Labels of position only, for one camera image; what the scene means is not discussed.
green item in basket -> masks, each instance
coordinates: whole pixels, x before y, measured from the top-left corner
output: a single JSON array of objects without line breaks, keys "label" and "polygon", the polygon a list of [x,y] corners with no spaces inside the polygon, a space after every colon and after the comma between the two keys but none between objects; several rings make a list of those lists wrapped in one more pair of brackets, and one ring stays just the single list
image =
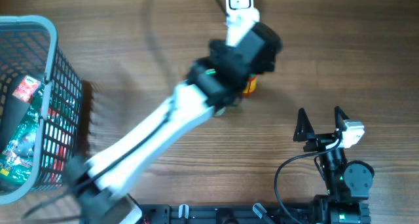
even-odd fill
[{"label": "green item in basket", "polygon": [[23,185],[31,174],[43,93],[44,85],[41,84],[9,144],[0,154],[0,179],[11,185]]}]

basket rim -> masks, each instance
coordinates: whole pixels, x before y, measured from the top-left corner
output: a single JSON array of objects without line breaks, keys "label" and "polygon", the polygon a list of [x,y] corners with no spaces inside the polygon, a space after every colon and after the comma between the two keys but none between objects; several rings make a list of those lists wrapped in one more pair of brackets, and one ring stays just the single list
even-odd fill
[{"label": "basket rim", "polygon": [[47,118],[49,100],[50,100],[50,91],[51,91],[51,75],[52,68],[54,65],[54,57],[58,47],[58,33],[55,25],[48,19],[38,15],[28,15],[28,16],[0,16],[0,25],[40,25],[40,28],[43,28],[45,31],[49,32],[50,35],[50,46],[48,50],[48,56],[45,64],[45,89],[42,103],[42,111],[39,120],[39,127],[37,129],[37,135],[35,140],[35,147],[33,152],[33,166],[31,174],[27,181],[19,187],[17,190],[7,193],[5,195],[0,195],[0,205],[10,204],[22,198],[26,195],[32,187],[35,185],[35,182],[38,179],[39,168],[41,165],[41,144],[43,140],[43,133],[45,130],[45,119]]}]

plastic basket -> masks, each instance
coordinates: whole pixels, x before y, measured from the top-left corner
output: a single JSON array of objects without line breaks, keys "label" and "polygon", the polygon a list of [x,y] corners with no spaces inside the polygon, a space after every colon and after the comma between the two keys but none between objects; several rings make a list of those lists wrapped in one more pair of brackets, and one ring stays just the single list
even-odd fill
[{"label": "plastic basket", "polygon": [[45,84],[33,166],[22,186],[0,191],[0,204],[60,187],[66,161],[77,149],[83,87],[58,47],[54,24],[41,16],[0,16],[0,132],[15,130],[7,125],[15,117],[8,102],[13,82],[24,75]]}]

brown table surface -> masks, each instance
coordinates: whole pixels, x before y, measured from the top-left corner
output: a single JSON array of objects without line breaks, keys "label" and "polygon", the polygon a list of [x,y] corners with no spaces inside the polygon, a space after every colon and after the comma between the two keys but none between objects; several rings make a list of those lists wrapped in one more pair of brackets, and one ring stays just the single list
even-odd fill
[{"label": "brown table surface", "polygon": [[[292,141],[298,109],[326,133],[339,105],[365,124],[346,156],[375,169],[373,223],[417,223],[419,0],[255,4],[283,39],[276,72],[260,77],[239,108],[172,145],[132,195],[142,204],[275,204],[277,167],[303,153],[304,144]],[[61,49],[92,85],[90,154],[151,113],[191,63],[208,54],[208,41],[226,35],[214,0],[0,0],[0,14],[41,14],[55,23]],[[279,186],[287,202],[326,193],[312,159],[291,163]],[[45,196],[1,207],[0,223],[17,220]]]}]

red and white package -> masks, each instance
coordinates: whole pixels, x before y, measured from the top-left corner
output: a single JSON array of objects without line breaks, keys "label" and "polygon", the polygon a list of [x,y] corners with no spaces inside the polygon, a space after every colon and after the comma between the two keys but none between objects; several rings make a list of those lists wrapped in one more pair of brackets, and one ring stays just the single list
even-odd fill
[{"label": "red and white package", "polygon": [[33,77],[25,76],[25,78],[19,84],[18,88],[14,90],[13,96],[17,97],[23,102],[31,103],[33,93],[35,93],[40,84],[41,82],[34,79]]}]

